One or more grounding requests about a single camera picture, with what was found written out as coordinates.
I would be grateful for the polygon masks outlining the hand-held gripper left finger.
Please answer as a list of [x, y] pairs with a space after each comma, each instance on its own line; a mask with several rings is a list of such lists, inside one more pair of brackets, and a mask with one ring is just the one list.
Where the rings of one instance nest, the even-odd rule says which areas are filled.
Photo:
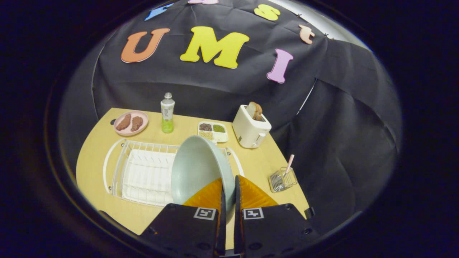
[[141, 233], [144, 241], [184, 258], [225, 253], [226, 200], [222, 179], [197, 191], [182, 205], [167, 204]]

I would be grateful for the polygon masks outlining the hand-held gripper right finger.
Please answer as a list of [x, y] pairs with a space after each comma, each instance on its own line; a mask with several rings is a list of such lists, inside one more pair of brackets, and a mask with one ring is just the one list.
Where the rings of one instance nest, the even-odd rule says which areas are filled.
[[235, 179], [234, 252], [242, 258], [280, 258], [308, 248], [319, 233], [293, 204], [263, 205], [266, 193]]

